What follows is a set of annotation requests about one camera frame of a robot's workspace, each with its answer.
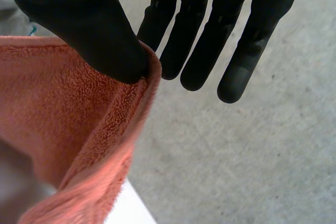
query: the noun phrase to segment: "white surface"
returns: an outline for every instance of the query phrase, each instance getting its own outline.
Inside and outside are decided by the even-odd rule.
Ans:
[[[0,224],[14,224],[32,205],[55,193],[37,181],[30,160],[0,141]],[[127,180],[105,224],[156,224]]]
[[[146,206],[128,180],[123,185],[114,209],[105,224],[156,224]]]

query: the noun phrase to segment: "concrete floor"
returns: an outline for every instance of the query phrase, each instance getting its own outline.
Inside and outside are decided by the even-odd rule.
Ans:
[[[159,224],[336,223],[336,0],[296,0],[228,105],[250,1],[201,90],[161,83],[129,176]],[[120,2],[137,31],[149,0]]]

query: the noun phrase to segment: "terry cloth fabric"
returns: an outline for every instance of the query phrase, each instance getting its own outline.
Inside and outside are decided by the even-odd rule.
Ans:
[[[103,223],[160,81],[159,60],[143,47],[150,75],[129,85],[93,70],[59,38],[0,37],[0,138],[58,189],[20,224]]]

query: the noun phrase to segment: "gloved hand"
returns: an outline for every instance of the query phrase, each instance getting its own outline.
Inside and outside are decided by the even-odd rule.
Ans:
[[[176,78],[187,59],[204,18],[207,0],[181,0],[160,61],[162,77]],[[187,90],[202,87],[232,32],[244,0],[213,0],[212,12],[190,59],[181,74],[181,84]],[[281,17],[294,0],[253,0],[251,13],[232,59],[219,83],[217,94],[227,103],[239,100]],[[176,0],[151,0],[139,29],[138,38],[157,50],[171,21]]]
[[[118,0],[15,2],[99,72],[125,83],[135,83],[148,73],[147,56]]]

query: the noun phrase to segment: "towel fold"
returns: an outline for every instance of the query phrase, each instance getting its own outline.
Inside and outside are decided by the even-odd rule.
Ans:
[[[133,85],[88,66],[65,42],[0,37],[0,139],[30,156],[58,192],[21,224],[103,223],[126,177],[161,66]]]

